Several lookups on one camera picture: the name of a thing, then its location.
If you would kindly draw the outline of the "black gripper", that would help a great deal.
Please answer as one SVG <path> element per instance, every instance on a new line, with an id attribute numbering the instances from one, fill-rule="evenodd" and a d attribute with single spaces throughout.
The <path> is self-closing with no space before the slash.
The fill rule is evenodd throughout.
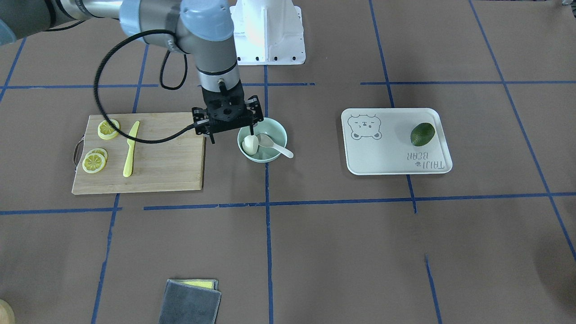
<path id="1" fill-rule="evenodd" d="M 257 95 L 245 98 L 243 85 L 230 90 L 213 92 L 202 88 L 205 109 L 193 108 L 194 131 L 206 135 L 212 145 L 214 134 L 246 127 L 246 136 L 254 136 L 254 126 L 264 120 Z"/>

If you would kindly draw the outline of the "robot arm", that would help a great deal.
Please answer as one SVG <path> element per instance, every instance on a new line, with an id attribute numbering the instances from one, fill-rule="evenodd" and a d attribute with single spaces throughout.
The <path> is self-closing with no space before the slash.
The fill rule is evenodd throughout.
<path id="1" fill-rule="evenodd" d="M 111 18 L 127 39 L 103 58 L 93 82 L 99 112 L 130 144 L 159 144 L 195 131 L 213 140 L 215 133 L 248 128 L 263 121 L 257 96 L 245 98 L 239 76 L 233 20 L 226 0 L 3 0 L 1 44 L 50 31 L 72 21 Z M 205 109 L 193 109 L 193 123 L 167 138 L 145 140 L 121 131 L 102 107 L 99 80 L 109 59 L 134 41 L 158 45 L 169 53 L 191 55 L 202 88 Z"/>

